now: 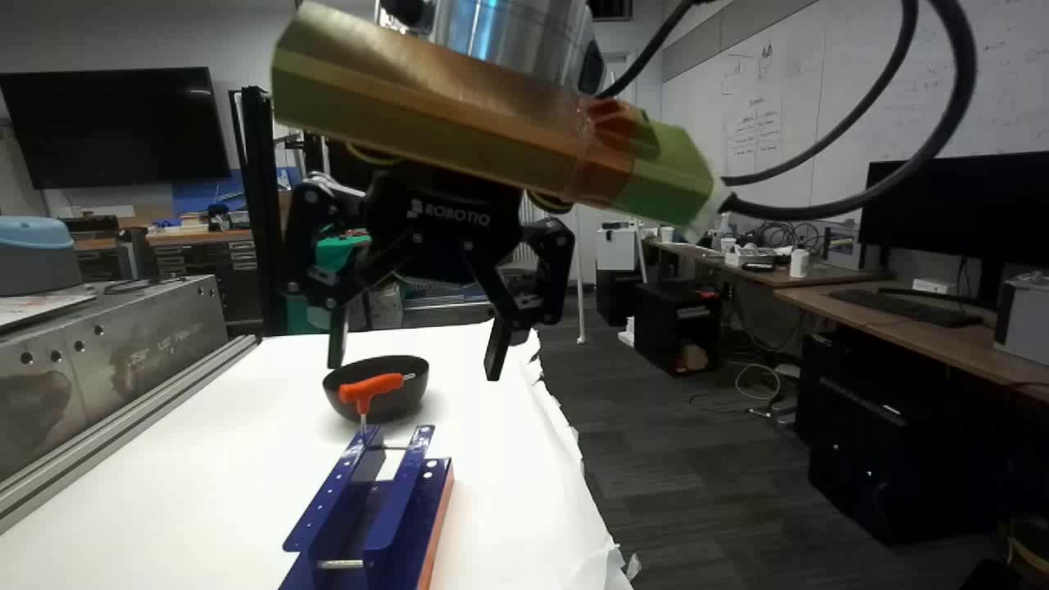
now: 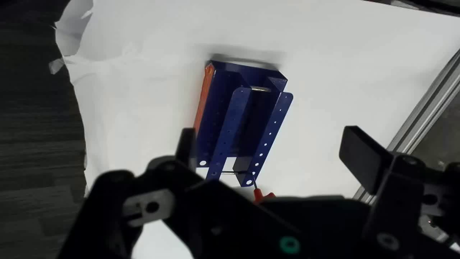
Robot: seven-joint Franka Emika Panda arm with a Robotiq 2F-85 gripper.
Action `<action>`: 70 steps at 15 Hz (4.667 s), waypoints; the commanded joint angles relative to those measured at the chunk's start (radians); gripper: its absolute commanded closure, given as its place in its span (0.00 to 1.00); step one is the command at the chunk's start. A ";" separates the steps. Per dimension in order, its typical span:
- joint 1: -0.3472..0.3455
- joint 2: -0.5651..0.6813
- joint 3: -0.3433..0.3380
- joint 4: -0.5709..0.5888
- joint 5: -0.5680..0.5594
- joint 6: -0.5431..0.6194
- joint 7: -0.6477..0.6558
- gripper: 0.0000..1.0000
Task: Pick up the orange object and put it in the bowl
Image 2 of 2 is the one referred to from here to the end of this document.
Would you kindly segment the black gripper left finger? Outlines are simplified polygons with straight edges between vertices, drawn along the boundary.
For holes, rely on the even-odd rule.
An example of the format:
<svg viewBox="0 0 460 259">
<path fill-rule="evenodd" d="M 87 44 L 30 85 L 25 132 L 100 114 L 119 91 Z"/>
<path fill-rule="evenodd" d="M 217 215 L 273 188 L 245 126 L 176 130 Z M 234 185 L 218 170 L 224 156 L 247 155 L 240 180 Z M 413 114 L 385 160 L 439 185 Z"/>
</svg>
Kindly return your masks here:
<svg viewBox="0 0 460 259">
<path fill-rule="evenodd" d="M 192 155 L 194 130 L 183 129 L 175 155 L 150 160 L 140 176 L 129 170 L 100 175 L 57 259 L 132 259 L 143 226 L 173 219 L 179 196 L 201 182 L 191 166 Z"/>
</svg>

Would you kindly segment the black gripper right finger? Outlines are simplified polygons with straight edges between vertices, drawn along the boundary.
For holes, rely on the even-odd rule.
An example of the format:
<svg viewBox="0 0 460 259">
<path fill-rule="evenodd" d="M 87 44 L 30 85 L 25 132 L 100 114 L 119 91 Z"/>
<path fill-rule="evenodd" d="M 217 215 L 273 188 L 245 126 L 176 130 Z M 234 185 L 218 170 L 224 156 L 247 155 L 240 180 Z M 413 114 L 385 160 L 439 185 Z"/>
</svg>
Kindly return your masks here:
<svg viewBox="0 0 460 259">
<path fill-rule="evenodd" d="M 422 232 L 422 216 L 451 242 L 460 231 L 460 173 L 442 172 L 416 157 L 390 153 L 356 126 L 343 129 L 339 159 L 375 198 L 362 232 L 362 254 L 370 259 L 460 259 L 448 242 Z"/>
</svg>

